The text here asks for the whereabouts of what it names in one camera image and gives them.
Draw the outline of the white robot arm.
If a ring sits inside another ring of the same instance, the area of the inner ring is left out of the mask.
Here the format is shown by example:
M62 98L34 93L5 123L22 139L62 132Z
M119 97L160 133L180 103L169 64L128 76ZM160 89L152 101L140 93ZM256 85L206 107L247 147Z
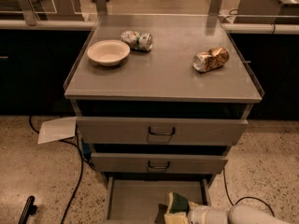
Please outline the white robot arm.
M244 204L229 211L199 205L188 213L165 214L164 221L165 224L291 224Z

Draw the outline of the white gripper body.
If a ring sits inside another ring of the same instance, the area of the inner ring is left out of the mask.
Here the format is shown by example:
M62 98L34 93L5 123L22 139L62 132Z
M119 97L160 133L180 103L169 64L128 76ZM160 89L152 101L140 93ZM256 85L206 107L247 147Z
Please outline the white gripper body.
M199 205L188 213L189 224L229 224L228 212L206 205Z

